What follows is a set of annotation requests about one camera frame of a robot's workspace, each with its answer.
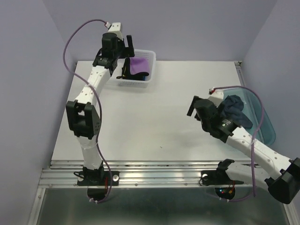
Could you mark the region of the dark navy towel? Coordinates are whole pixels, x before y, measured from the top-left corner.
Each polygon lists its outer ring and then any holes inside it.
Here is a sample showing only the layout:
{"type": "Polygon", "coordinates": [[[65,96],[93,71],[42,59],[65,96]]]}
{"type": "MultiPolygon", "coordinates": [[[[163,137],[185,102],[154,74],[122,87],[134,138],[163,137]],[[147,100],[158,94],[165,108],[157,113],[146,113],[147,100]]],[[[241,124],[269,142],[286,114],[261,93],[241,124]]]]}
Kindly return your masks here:
{"type": "Polygon", "coordinates": [[[223,117],[231,118],[238,122],[242,127],[250,129],[253,126],[252,121],[243,113],[244,103],[237,95],[227,96],[222,102],[224,108],[221,112],[223,117]]]}

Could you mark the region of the purple towel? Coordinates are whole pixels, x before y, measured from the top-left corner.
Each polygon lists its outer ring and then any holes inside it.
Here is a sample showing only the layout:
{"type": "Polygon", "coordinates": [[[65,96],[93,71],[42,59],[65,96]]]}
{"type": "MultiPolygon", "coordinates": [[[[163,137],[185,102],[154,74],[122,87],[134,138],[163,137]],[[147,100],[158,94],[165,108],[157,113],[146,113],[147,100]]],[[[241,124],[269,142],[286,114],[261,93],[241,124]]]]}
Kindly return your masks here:
{"type": "Polygon", "coordinates": [[[148,60],[143,57],[129,58],[129,71],[131,75],[148,76],[150,74],[150,67],[148,60]]]}

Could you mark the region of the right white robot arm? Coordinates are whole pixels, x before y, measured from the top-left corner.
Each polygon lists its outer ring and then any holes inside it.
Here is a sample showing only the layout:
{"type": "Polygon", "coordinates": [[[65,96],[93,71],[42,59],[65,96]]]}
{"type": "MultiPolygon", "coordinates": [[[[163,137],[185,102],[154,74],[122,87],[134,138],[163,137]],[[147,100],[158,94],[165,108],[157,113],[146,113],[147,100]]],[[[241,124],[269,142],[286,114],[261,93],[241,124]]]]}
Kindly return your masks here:
{"type": "Polygon", "coordinates": [[[250,164],[225,159],[215,170],[203,171],[199,183],[204,186],[252,184],[267,190],[277,201],[290,204],[300,190],[300,159],[294,160],[272,150],[255,139],[233,119],[223,117],[222,101],[194,96],[187,112],[201,122],[203,131],[248,156],[250,164]]]}

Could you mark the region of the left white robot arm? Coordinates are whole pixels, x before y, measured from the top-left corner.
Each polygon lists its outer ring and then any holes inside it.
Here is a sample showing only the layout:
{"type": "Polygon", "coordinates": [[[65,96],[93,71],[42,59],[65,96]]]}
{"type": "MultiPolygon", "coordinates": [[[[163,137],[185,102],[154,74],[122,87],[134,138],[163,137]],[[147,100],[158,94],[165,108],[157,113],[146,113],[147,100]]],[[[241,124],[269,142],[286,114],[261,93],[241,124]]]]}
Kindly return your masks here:
{"type": "Polygon", "coordinates": [[[118,59],[134,55],[131,35],[124,40],[115,33],[103,34],[102,48],[92,63],[85,86],[75,100],[66,104],[68,126],[79,141],[84,159],[82,170],[74,173],[79,186],[99,186],[109,180],[98,146],[102,112],[96,110],[96,105],[99,104],[99,94],[118,65],[118,59]]]}

